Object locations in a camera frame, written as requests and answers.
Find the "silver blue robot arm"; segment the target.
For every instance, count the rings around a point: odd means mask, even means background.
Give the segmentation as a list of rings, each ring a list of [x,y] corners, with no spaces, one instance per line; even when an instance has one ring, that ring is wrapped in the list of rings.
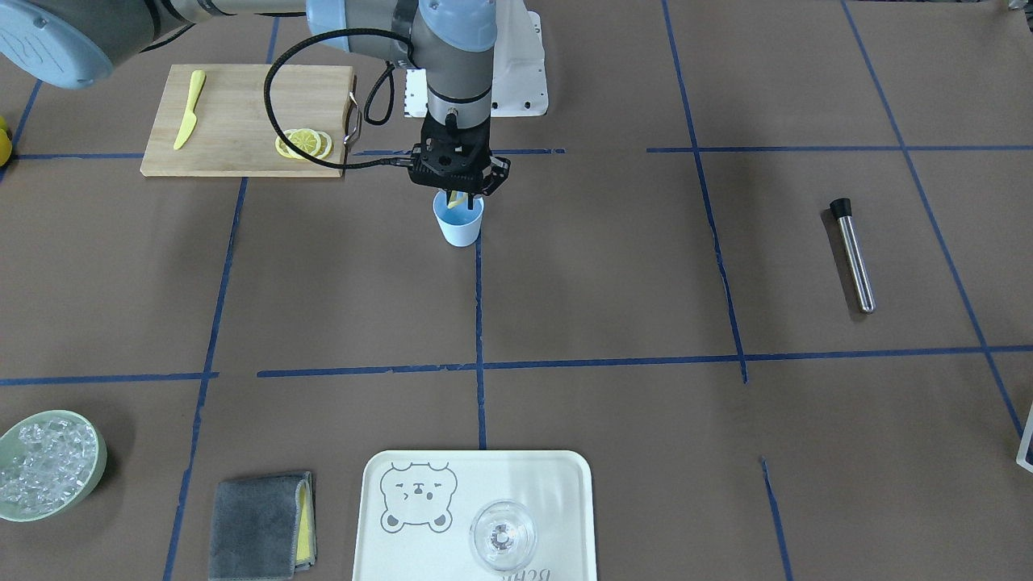
[[[421,69],[428,110],[420,140],[404,156],[372,166],[407,169],[421,186],[468,198],[494,194],[510,162],[488,146],[491,128],[494,1],[4,1],[2,55],[54,87],[80,90],[108,78],[133,56],[176,40],[195,25],[228,16],[304,14],[311,35],[287,49],[263,81],[262,99],[276,136],[272,85],[303,49],[345,40],[346,52],[396,69]]]

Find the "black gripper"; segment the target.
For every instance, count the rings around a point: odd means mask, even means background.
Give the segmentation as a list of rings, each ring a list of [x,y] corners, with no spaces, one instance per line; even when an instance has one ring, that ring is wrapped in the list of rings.
[[[480,195],[494,194],[507,180],[512,165],[508,158],[493,154],[488,146],[490,135],[491,119],[460,128],[451,114],[445,123],[426,115],[420,142],[411,152],[409,179],[420,186],[443,189],[446,208],[453,208],[458,192],[462,192],[462,209],[474,211]]]

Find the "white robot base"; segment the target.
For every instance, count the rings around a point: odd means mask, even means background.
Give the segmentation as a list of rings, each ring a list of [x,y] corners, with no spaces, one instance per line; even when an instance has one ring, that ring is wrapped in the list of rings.
[[[417,110],[458,127],[549,108],[540,19],[523,1],[420,1],[411,29],[424,71]]]

